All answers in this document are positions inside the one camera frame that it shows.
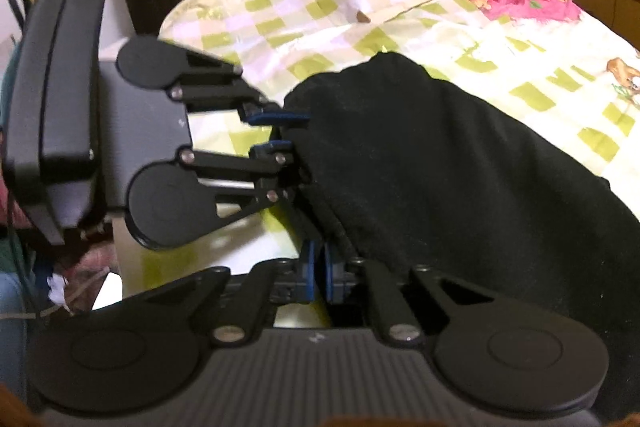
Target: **beige strip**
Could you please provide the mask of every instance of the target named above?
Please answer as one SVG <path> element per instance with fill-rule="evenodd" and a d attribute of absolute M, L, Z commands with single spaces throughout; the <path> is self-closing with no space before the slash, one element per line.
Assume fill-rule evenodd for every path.
<path fill-rule="evenodd" d="M 429 1 L 433 0 L 406 0 L 398 4 L 387 6 L 372 13 L 363 13 L 361 11 L 358 11 L 358 13 L 356 14 L 356 19 L 358 20 L 358 22 L 362 23 L 382 24 L 383 22 L 397 17 L 401 13 L 409 11 L 411 8 L 415 8 L 416 6 L 420 6 L 421 4 Z"/>

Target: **screw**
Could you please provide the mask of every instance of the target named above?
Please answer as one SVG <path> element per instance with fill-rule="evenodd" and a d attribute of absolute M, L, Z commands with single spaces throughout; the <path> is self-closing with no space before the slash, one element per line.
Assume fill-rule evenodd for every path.
<path fill-rule="evenodd" d="M 184 149 L 180 151 L 180 161 L 182 163 L 191 164 L 196 161 L 196 155 L 194 155 L 191 149 Z"/>
<path fill-rule="evenodd" d="M 420 330 L 411 324 L 395 324 L 389 328 L 389 336 L 398 342 L 411 342 L 420 337 Z"/>
<path fill-rule="evenodd" d="M 224 343 L 239 342 L 244 336 L 244 330 L 240 326 L 220 326 L 213 330 L 213 337 Z"/>
<path fill-rule="evenodd" d="M 182 100 L 182 88 L 179 86 L 172 87 L 171 92 L 169 93 L 169 96 L 173 100 Z"/>

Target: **white logo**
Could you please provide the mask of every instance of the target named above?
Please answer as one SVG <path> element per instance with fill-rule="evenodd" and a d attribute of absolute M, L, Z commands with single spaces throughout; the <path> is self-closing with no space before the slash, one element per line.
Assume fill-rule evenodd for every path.
<path fill-rule="evenodd" d="M 319 344 L 325 340 L 326 336 L 324 336 L 322 333 L 316 333 L 314 336 L 309 337 L 309 342 L 313 342 L 314 344 Z"/>

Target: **black cloth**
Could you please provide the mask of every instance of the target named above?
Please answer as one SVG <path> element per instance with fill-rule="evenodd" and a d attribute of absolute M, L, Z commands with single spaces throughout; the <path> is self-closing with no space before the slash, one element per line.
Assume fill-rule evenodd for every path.
<path fill-rule="evenodd" d="M 394 53 L 316 74 L 285 108 L 311 115 L 283 137 L 345 256 L 429 264 L 583 322 L 609 349 L 596 412 L 640 410 L 640 223 L 606 180 Z"/>

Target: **bed sheet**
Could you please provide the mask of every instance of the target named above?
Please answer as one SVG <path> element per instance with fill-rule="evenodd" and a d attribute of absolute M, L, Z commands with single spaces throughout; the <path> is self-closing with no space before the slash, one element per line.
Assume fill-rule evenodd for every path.
<path fill-rule="evenodd" d="M 606 72 L 614 57 L 640 66 L 631 45 L 586 13 L 577 22 L 490 21 L 468 0 L 435 0 L 377 25 L 357 21 L 359 11 L 406 1 L 184 0 L 160 38 L 241 63 L 245 79 L 280 103 L 312 74 L 400 52 L 606 177 L 640 216 L 640 97 Z M 191 116 L 190 125 L 197 148 L 225 153 L 246 154 L 270 133 L 244 126 L 235 113 Z M 171 254 L 140 250 L 140 289 L 211 264 L 231 263 L 239 273 L 258 259 L 297 252 L 272 211 Z"/>

